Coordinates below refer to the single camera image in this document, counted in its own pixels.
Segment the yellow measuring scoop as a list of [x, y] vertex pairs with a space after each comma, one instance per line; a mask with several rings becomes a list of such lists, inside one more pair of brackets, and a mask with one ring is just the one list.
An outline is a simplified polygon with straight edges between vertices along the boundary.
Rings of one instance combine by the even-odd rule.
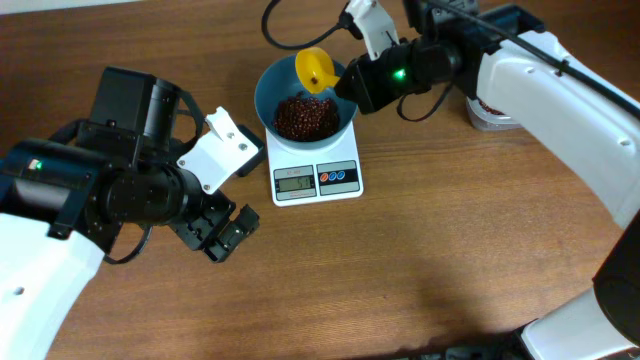
[[333, 60], [319, 47], [299, 51], [295, 57], [295, 70], [300, 83], [311, 94], [333, 88], [340, 80]]

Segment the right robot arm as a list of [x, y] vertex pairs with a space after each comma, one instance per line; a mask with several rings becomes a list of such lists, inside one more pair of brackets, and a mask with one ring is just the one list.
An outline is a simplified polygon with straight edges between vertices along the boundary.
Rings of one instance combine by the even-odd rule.
[[532, 359], [600, 359], [639, 344], [639, 104], [573, 57], [516, 5], [478, 13], [451, 1], [409, 1], [412, 41], [375, 1], [351, 1], [343, 27], [365, 42], [336, 93], [374, 113], [436, 84], [512, 117], [598, 197], [622, 235], [591, 287], [524, 326]]

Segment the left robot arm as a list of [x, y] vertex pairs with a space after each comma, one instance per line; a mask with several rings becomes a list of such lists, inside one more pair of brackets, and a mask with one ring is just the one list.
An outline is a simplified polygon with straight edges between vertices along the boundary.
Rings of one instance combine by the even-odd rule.
[[91, 113], [1, 161], [1, 355], [42, 359], [127, 224], [170, 228], [225, 261], [259, 225], [221, 191], [265, 157], [218, 108], [153, 75], [105, 69]]

